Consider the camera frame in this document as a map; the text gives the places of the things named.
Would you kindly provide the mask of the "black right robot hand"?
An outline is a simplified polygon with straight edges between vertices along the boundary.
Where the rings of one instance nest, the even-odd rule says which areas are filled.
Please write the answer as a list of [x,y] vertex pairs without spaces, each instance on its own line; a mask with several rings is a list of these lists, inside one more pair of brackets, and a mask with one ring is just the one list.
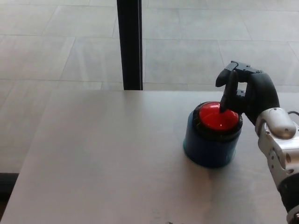
[[245,114],[252,124],[265,110],[280,107],[274,83],[267,73],[250,65],[231,61],[218,75],[216,87],[224,86],[220,112]]

